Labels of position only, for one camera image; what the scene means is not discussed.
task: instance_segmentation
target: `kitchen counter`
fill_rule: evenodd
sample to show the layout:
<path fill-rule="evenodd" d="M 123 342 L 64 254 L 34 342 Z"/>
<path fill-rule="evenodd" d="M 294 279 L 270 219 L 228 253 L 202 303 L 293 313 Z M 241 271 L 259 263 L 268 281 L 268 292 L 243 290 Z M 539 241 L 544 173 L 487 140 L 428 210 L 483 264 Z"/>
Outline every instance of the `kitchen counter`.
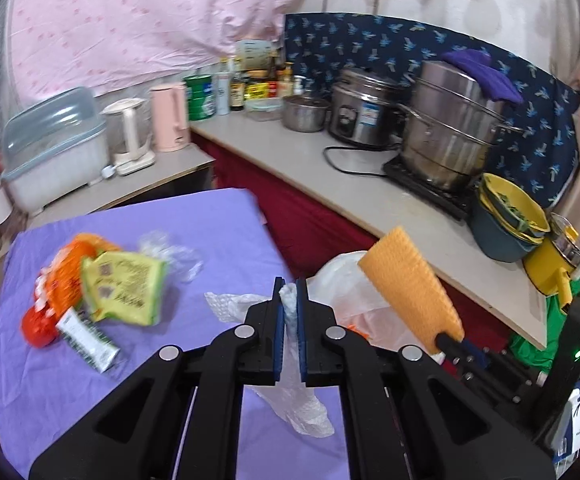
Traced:
<path fill-rule="evenodd" d="M 156 153 L 153 165 L 94 186 L 83 186 L 55 200 L 28 222 L 28 229 L 50 222 L 109 209 L 135 196 L 195 171 L 209 168 L 212 157 L 190 144 L 176 152 Z"/>
<path fill-rule="evenodd" d="M 211 156 L 194 144 L 176 152 L 156 153 L 155 163 L 148 168 L 125 176 L 115 175 L 94 186 L 80 187 L 55 200 L 41 213 L 29 218 L 28 229 L 109 209 L 178 178 L 206 170 L 212 166 L 213 161 Z M 3 259 L 9 248 L 10 243 L 4 240 L 0 251 L 0 287 L 3 279 Z"/>
<path fill-rule="evenodd" d="M 200 136 L 277 176 L 376 237 L 401 225 L 437 275 L 539 349 L 546 346 L 545 298 L 521 264 L 502 264 L 478 248 L 468 227 L 387 180 L 340 173 L 323 157 L 343 146 L 325 132 L 301 134 L 243 112 L 192 123 Z M 393 153 L 334 156 L 348 170 L 375 172 Z"/>

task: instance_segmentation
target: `purple tablecloth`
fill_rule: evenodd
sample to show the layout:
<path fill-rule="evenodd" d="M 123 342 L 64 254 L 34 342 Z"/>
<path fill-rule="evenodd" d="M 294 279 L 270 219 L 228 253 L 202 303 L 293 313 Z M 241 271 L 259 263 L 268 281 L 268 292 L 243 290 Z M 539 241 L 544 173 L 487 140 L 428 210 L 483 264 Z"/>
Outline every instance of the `purple tablecloth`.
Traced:
<path fill-rule="evenodd" d="M 169 289 L 160 324 L 142 328 L 110 320 L 100 323 L 129 357 L 118 380 L 94 371 L 64 341 L 41 350 L 25 343 L 19 325 L 32 305 L 38 271 L 73 235 L 92 232 L 135 250 L 139 236 L 154 229 L 198 249 L 204 268 L 191 283 Z M 261 225 L 253 196 L 236 189 L 126 206 L 24 232 L 11 247 L 5 267 L 0 295 L 0 441 L 7 459 L 25 478 L 39 453 L 161 346 L 197 348 L 228 328 L 210 311 L 205 292 L 270 295 L 275 276 L 289 276 Z M 349 477 L 337 390 L 321 388 L 317 394 L 336 429 L 323 439 L 295 433 L 246 389 L 239 480 Z"/>

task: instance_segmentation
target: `pink electric kettle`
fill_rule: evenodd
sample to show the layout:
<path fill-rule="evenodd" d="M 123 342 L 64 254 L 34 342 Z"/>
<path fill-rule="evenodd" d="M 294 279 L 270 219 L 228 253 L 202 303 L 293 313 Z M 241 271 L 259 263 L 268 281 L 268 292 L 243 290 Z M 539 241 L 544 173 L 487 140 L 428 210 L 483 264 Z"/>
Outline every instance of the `pink electric kettle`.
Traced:
<path fill-rule="evenodd" d="M 150 88 L 150 101 L 155 149 L 174 152 L 189 144 L 185 83 L 153 86 Z"/>

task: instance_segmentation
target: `silver screw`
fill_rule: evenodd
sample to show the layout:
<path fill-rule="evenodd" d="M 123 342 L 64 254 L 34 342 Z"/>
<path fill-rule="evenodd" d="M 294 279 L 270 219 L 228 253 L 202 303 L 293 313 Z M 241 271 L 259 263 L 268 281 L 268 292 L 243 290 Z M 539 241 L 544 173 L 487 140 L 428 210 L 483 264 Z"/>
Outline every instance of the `silver screw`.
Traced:
<path fill-rule="evenodd" d="M 176 359 L 179 355 L 179 349 L 176 346 L 164 346 L 161 350 L 159 350 L 159 357 L 164 361 L 172 361 Z"/>
<path fill-rule="evenodd" d="M 241 339 L 247 339 L 254 335 L 254 327 L 250 325 L 239 325 L 234 329 L 234 335 L 240 337 Z"/>
<path fill-rule="evenodd" d="M 326 329 L 326 336 L 330 339 L 343 339 L 345 337 L 345 328 L 341 326 L 329 326 Z"/>
<path fill-rule="evenodd" d="M 405 348 L 401 349 L 401 355 L 408 361 L 418 361 L 423 357 L 423 351 L 418 346 L 407 345 Z"/>

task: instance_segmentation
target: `yellow pot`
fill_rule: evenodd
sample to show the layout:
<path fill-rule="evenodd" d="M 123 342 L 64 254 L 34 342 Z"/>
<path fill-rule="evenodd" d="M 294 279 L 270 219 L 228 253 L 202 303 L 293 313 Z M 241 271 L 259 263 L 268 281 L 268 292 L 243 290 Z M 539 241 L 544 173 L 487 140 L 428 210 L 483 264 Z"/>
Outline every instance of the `yellow pot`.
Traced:
<path fill-rule="evenodd" d="M 574 267 L 562 256 L 552 240 L 545 240 L 539 248 L 528 254 L 523 259 L 523 267 L 542 294 L 558 294 L 561 308 L 572 303 L 569 275 Z"/>

